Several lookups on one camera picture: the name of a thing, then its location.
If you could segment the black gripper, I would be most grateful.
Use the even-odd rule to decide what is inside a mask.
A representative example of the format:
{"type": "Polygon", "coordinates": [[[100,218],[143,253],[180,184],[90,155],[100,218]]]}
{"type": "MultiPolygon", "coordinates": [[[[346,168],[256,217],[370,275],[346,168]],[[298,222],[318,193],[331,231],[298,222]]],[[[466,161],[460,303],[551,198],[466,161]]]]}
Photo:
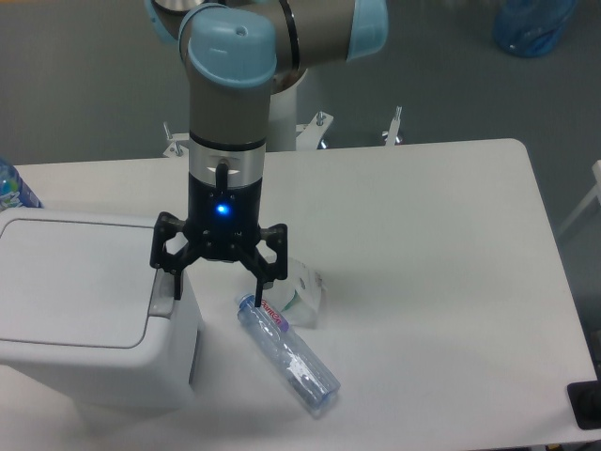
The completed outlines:
{"type": "Polygon", "coordinates": [[[174,276],[174,299],[183,293],[183,271],[198,258],[240,261],[256,279],[254,307],[276,280],[287,278],[287,225],[258,224],[262,181],[218,190],[194,176],[188,181],[188,218],[162,211],[154,225],[150,266],[174,276]],[[186,243],[174,254],[167,243],[181,233],[186,243]]]}

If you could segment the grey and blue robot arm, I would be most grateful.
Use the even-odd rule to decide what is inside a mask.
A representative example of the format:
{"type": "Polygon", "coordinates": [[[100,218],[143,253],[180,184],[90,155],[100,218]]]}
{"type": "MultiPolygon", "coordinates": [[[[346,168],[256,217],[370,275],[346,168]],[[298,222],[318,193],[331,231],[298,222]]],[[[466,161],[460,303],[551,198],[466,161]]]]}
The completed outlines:
{"type": "Polygon", "coordinates": [[[389,33],[383,1],[148,1],[177,44],[189,97],[188,216],[158,216],[150,264],[174,279],[196,260],[239,262],[258,289],[287,277],[287,227],[259,209],[274,78],[375,54],[389,33]]]}

